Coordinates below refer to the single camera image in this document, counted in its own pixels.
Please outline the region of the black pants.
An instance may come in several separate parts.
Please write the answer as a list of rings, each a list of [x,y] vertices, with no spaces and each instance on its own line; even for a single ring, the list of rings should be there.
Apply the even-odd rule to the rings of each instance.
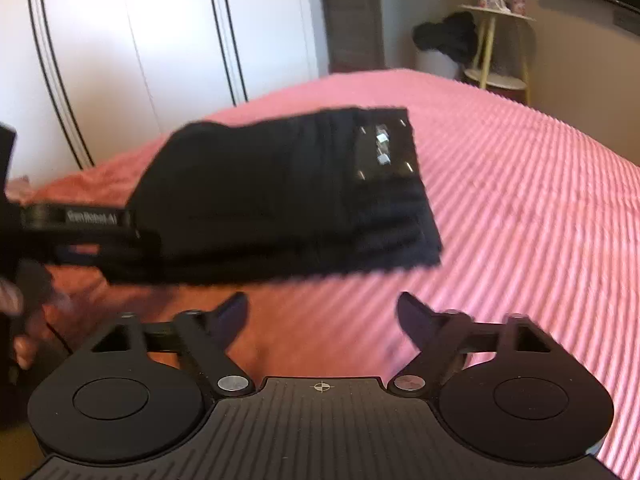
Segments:
[[[107,281],[241,284],[437,266],[442,240],[403,108],[192,122],[127,207],[149,243],[102,249]]]

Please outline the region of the pink ribbed bedspread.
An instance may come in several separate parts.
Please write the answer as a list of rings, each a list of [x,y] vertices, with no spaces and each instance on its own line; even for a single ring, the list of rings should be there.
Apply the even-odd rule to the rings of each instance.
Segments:
[[[265,389],[221,405],[183,448],[38,479],[634,479],[639,474],[639,170],[558,120],[411,70],[337,75],[215,115],[239,126],[346,106],[408,110],[444,242],[437,268],[250,285],[231,354]],[[558,468],[473,453],[382,383],[416,355],[411,292],[480,321],[533,319],[615,405],[598,457]]]

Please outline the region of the white wardrobe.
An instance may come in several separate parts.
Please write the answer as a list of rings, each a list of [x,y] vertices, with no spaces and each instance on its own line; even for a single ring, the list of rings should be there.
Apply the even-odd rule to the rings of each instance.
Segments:
[[[43,184],[320,75],[311,0],[1,0],[11,177]]]

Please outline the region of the white round side table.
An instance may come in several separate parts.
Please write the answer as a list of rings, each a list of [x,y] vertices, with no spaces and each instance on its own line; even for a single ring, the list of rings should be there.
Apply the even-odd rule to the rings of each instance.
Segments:
[[[535,20],[529,16],[462,4],[477,24],[477,48],[462,72],[465,82],[529,105],[529,36]]]

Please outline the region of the white pouf seat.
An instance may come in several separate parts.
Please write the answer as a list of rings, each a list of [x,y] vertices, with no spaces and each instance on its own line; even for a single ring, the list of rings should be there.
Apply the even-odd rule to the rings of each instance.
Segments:
[[[462,65],[439,50],[417,50],[416,70],[449,80],[461,80],[463,77]]]

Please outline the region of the black clothes pile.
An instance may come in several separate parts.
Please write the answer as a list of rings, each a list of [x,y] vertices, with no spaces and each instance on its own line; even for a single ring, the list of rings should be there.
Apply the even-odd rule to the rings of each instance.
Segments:
[[[414,26],[412,41],[420,51],[436,50],[458,64],[469,64],[477,54],[478,33],[473,15],[463,11],[450,14],[439,23]]]

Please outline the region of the small pink cup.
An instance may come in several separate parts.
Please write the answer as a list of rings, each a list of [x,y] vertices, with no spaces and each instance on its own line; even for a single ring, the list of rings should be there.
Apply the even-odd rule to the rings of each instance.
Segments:
[[[526,0],[511,0],[511,11],[516,15],[526,14]]]

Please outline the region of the dark wooden door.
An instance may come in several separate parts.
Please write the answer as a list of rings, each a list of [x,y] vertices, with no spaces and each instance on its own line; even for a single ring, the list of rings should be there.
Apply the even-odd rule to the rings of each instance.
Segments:
[[[384,67],[381,0],[322,0],[322,10],[331,74]]]

